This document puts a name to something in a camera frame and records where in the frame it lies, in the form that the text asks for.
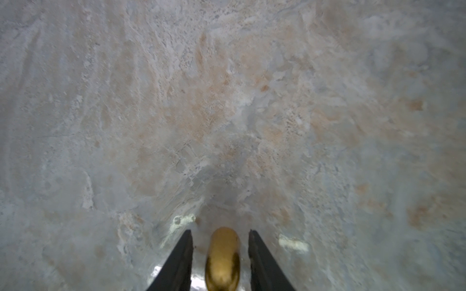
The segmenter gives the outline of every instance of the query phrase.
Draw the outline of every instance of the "brown sediment stain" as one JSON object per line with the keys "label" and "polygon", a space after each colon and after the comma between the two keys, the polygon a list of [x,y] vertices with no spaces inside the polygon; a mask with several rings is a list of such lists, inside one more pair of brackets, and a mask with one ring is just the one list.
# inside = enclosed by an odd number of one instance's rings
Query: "brown sediment stain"
{"label": "brown sediment stain", "polygon": [[106,105],[102,106],[100,118],[102,122],[102,129],[108,129],[110,125],[112,125],[112,118],[110,117],[109,108]]}
{"label": "brown sediment stain", "polygon": [[42,236],[42,231],[38,227],[29,226],[28,228],[26,228],[26,232],[31,233],[35,237],[41,237]]}
{"label": "brown sediment stain", "polygon": [[383,213],[386,217],[393,217],[393,214],[387,210],[387,203],[379,202],[371,198],[361,200],[358,202],[357,207],[370,212]]}
{"label": "brown sediment stain", "polygon": [[95,248],[94,248],[94,255],[97,258],[102,259],[105,256],[105,251],[103,249],[103,246],[96,245]]}
{"label": "brown sediment stain", "polygon": [[[182,73],[177,83],[172,84],[170,104],[164,107],[167,123],[177,128],[178,134],[198,142],[235,113],[225,48],[218,41],[215,47],[210,47],[205,39],[203,34],[197,46],[198,75],[190,77]],[[181,88],[190,90],[179,94]]]}
{"label": "brown sediment stain", "polygon": [[290,218],[290,214],[288,213],[288,211],[284,208],[280,208],[280,214],[283,219],[283,224],[285,225],[289,224],[291,218]]}
{"label": "brown sediment stain", "polygon": [[372,269],[382,277],[383,280],[388,281],[389,276],[384,268],[380,265],[372,265]]}
{"label": "brown sediment stain", "polygon": [[71,287],[82,283],[82,279],[86,271],[86,265],[74,251],[74,248],[71,248],[67,252],[66,259],[70,262],[69,264],[66,264],[62,260],[55,261],[45,254],[42,254],[42,258],[45,259],[48,265],[54,267]]}
{"label": "brown sediment stain", "polygon": [[139,216],[139,215],[134,215],[134,217],[136,218],[136,221],[139,223],[139,224],[144,224],[144,220]]}
{"label": "brown sediment stain", "polygon": [[239,59],[241,66],[238,68],[240,72],[251,81],[251,85],[258,87],[267,77],[264,75],[262,64],[260,62],[260,52],[254,50],[245,51]]}
{"label": "brown sediment stain", "polygon": [[348,147],[357,146],[365,132],[359,126],[358,119],[351,116],[346,109],[332,106],[320,106],[312,111],[310,125],[317,142],[327,142],[338,138]]}
{"label": "brown sediment stain", "polygon": [[56,211],[49,212],[47,210],[43,210],[43,214],[44,218],[50,221],[59,221],[62,218]]}
{"label": "brown sediment stain", "polygon": [[138,167],[132,168],[127,173],[127,177],[134,187],[134,193],[153,196],[156,193],[157,185],[165,178],[167,169],[170,168],[173,160],[174,154],[165,149],[155,152],[150,148],[140,147],[136,158]]}
{"label": "brown sediment stain", "polygon": [[374,76],[369,76],[366,78],[366,85],[368,88],[372,89],[374,92],[377,92],[377,99],[379,102],[384,104],[382,100],[387,100],[387,93],[384,91],[384,87],[380,83],[380,80]]}
{"label": "brown sediment stain", "polygon": [[127,117],[136,117],[136,99],[131,96],[130,88],[134,81],[134,51],[135,44],[125,41],[122,50],[116,58],[110,73],[111,94],[108,94],[105,103],[110,110],[121,110]]}
{"label": "brown sediment stain", "polygon": [[226,144],[221,151],[220,158],[222,161],[234,161],[241,154],[241,149],[235,145]]}
{"label": "brown sediment stain", "polygon": [[294,187],[299,187],[299,185],[300,185],[299,180],[296,179],[296,177],[294,175],[291,175],[291,176],[285,178],[285,183],[291,189],[293,189]]}
{"label": "brown sediment stain", "polygon": [[434,85],[432,82],[430,82],[428,79],[422,79],[422,83],[426,85],[429,89],[433,90],[435,89]]}
{"label": "brown sediment stain", "polygon": [[408,75],[411,77],[411,78],[415,78],[418,73],[416,71],[408,71]]}
{"label": "brown sediment stain", "polygon": [[255,175],[260,175],[263,172],[263,169],[257,164],[257,158],[253,156],[249,156],[246,159],[246,166],[248,171]]}
{"label": "brown sediment stain", "polygon": [[466,152],[460,148],[442,149],[439,153],[427,157],[427,168],[432,176],[455,184],[463,183],[466,177],[465,163]]}
{"label": "brown sediment stain", "polygon": [[423,102],[422,100],[412,100],[412,101],[408,101],[407,102],[407,106],[408,106],[408,109],[409,111],[422,111],[422,106],[423,106]]}
{"label": "brown sediment stain", "polygon": [[256,157],[256,165],[259,167],[261,173],[266,173],[273,169],[274,164],[269,156],[259,155]]}
{"label": "brown sediment stain", "polygon": [[199,38],[199,43],[201,47],[204,47],[206,45],[206,33],[202,33],[201,37]]}
{"label": "brown sediment stain", "polygon": [[326,28],[332,32],[342,47],[348,49],[351,38],[356,31],[357,22],[348,16],[345,9],[336,0],[323,2],[317,7],[318,11],[321,11],[318,15],[322,15],[322,21]]}
{"label": "brown sediment stain", "polygon": [[421,230],[442,222],[464,219],[465,207],[466,197],[462,193],[435,194],[406,210],[408,224]]}
{"label": "brown sediment stain", "polygon": [[355,187],[356,194],[359,196],[365,195],[367,193],[367,189],[369,185],[367,183],[359,184]]}
{"label": "brown sediment stain", "polygon": [[266,140],[273,144],[279,144],[282,142],[283,132],[275,126],[265,127],[262,131]]}
{"label": "brown sediment stain", "polygon": [[[288,204],[288,199],[285,194],[277,191],[277,188],[273,185],[269,185],[263,189],[260,190],[260,192],[257,194],[257,196],[254,197],[256,200],[257,198],[257,203],[260,203],[260,205],[264,205],[265,209],[274,209],[277,205],[287,205]],[[271,213],[274,212],[276,216],[280,216],[281,214],[278,212],[278,210],[275,211],[261,211],[261,215],[263,216],[263,219],[266,219],[267,216]]]}
{"label": "brown sediment stain", "polygon": [[300,278],[300,281],[304,282],[296,282],[297,290],[305,290],[307,289],[308,286],[306,286],[307,282],[311,282],[312,279],[310,278],[310,275],[312,274],[311,268],[308,266],[310,264],[309,258],[307,257],[296,257],[293,260],[293,265],[292,265],[292,270],[293,274],[295,275],[295,278]]}
{"label": "brown sediment stain", "polygon": [[[383,105],[372,104],[350,106],[351,117],[360,126],[362,135],[377,136],[390,141],[401,142],[406,139],[406,133],[421,135],[426,129],[425,123],[416,121],[409,114],[409,101],[400,97]],[[413,104],[414,109],[422,109],[422,105]]]}
{"label": "brown sediment stain", "polygon": [[265,89],[264,91],[262,92],[265,92],[267,90],[270,89],[270,87],[267,85],[270,80],[272,79],[272,76],[271,74],[268,72],[268,71],[261,71],[262,70],[262,67],[260,67],[260,65],[258,64],[258,66],[254,67],[255,69],[257,69],[257,71],[252,71],[251,70],[251,73],[254,74],[252,76],[252,80],[254,80],[253,82],[253,86],[254,87],[260,87],[261,84],[264,84],[266,83],[265,85],[263,85],[261,87],[261,90]]}

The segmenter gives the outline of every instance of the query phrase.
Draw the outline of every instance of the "bright light spot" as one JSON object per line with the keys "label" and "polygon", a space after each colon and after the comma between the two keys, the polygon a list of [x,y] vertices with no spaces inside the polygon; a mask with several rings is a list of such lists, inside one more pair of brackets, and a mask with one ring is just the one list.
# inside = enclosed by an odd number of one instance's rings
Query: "bright light spot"
{"label": "bright light spot", "polygon": [[206,283],[204,282],[204,278],[202,276],[191,274],[191,290],[206,290]]}
{"label": "bright light spot", "polygon": [[152,278],[157,277],[157,275],[158,275],[158,273],[160,272],[161,269],[162,269],[162,266],[155,266],[154,270],[151,273],[151,277]]}

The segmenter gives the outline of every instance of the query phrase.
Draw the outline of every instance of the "black clamp arm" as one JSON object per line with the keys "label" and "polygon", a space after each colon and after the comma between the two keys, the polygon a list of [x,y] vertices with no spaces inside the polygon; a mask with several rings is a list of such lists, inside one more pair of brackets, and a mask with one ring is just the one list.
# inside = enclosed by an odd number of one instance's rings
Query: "black clamp arm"
{"label": "black clamp arm", "polygon": [[[186,230],[147,291],[189,291],[192,235]],[[255,230],[249,232],[252,291],[295,291]]]}

